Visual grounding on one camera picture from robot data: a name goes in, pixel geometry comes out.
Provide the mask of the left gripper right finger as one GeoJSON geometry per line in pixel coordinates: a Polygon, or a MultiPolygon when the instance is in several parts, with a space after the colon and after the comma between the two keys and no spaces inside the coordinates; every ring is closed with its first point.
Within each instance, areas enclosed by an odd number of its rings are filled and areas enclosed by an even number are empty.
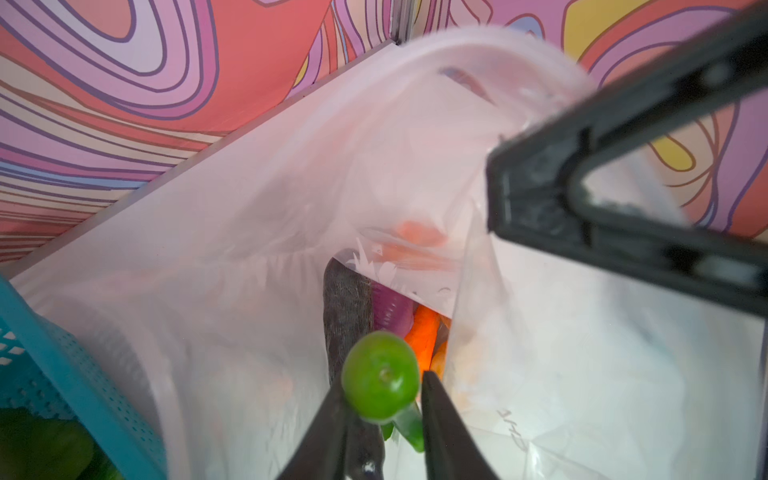
{"type": "Polygon", "coordinates": [[[432,371],[422,378],[424,460],[429,480],[497,480],[432,371]]]}

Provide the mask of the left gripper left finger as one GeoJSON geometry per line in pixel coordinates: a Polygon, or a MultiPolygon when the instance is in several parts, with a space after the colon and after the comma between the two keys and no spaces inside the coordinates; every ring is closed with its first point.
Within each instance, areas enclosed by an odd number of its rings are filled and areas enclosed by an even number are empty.
{"type": "Polygon", "coordinates": [[[339,383],[330,387],[317,414],[278,480],[382,479],[381,428],[363,421],[339,383]]]}

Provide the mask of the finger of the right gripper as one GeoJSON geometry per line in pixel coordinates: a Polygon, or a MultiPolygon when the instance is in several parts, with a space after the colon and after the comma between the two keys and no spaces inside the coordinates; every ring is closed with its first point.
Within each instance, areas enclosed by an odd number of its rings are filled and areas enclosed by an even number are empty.
{"type": "Polygon", "coordinates": [[[486,166],[488,229],[765,316],[765,246],[598,207],[583,183],[603,165],[766,85],[767,5],[759,1],[494,149],[486,166]]]}

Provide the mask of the orange carrot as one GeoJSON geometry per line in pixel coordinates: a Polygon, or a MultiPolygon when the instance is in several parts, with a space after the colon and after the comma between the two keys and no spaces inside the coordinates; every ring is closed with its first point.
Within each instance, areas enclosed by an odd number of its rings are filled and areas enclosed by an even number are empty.
{"type": "Polygon", "coordinates": [[[406,335],[405,341],[416,355],[421,373],[430,369],[441,324],[440,315],[437,312],[423,305],[416,308],[413,326],[406,335]]]}

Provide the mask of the purple red onion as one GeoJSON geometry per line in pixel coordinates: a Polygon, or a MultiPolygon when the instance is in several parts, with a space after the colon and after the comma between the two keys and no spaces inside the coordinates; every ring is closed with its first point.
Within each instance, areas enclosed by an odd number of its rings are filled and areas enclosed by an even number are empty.
{"type": "Polygon", "coordinates": [[[414,324],[414,302],[378,283],[372,285],[373,327],[404,338],[414,324]]]}

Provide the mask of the clear zip top bag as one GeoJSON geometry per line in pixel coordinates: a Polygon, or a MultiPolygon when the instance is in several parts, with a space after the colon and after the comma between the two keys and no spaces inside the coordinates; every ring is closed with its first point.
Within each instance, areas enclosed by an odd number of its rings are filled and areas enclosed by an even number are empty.
{"type": "Polygon", "coordinates": [[[271,479],[328,389],[331,260],[452,321],[503,479],[751,479],[756,318],[486,232],[502,140],[594,91],[501,28],[386,48],[18,274],[160,430],[173,479],[271,479]]]}

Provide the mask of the green lettuce leaf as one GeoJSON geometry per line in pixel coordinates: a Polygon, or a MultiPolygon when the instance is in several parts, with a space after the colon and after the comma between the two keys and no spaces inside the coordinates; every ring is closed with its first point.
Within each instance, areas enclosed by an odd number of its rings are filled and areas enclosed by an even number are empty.
{"type": "Polygon", "coordinates": [[[122,474],[78,421],[16,408],[1,411],[1,477],[120,479],[122,474]]]}

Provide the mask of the teal plastic basket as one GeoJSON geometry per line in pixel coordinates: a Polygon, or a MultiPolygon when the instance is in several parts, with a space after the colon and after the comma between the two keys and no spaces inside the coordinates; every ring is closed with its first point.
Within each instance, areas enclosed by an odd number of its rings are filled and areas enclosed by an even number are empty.
{"type": "Polygon", "coordinates": [[[1,281],[1,406],[79,421],[126,479],[165,479],[163,441],[79,340],[1,281]]]}

